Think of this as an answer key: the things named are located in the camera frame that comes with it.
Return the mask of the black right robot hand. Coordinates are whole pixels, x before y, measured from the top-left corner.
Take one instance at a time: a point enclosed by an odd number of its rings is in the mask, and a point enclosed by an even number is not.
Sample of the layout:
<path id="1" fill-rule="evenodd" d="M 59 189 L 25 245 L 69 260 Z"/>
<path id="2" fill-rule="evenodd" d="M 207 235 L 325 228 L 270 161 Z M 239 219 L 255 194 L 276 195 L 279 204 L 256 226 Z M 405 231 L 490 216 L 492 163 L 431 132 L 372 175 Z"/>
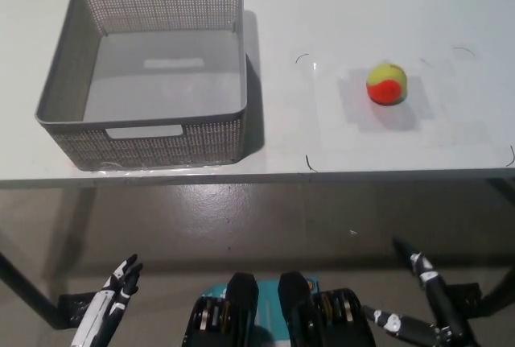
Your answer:
<path id="1" fill-rule="evenodd" d="M 479 343 L 468 320 L 454 305 L 445 280 L 424 253 L 401 238 L 394 238 L 392 243 L 399 259 L 420 282 L 436 323 L 428 324 L 410 316 L 363 306 L 366 318 L 390 336 L 411 345 L 477 346 Z"/>

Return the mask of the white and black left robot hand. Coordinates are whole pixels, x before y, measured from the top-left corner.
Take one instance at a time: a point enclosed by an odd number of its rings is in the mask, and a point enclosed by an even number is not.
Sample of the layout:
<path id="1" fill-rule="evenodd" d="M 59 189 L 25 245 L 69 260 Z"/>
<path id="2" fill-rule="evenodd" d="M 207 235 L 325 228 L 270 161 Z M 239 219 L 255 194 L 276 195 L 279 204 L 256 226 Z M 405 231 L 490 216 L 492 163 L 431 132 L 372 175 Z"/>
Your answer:
<path id="1" fill-rule="evenodd" d="M 142 263 L 132 254 L 95 293 L 72 339 L 71 347 L 108 346 L 133 295 L 138 292 Z"/>

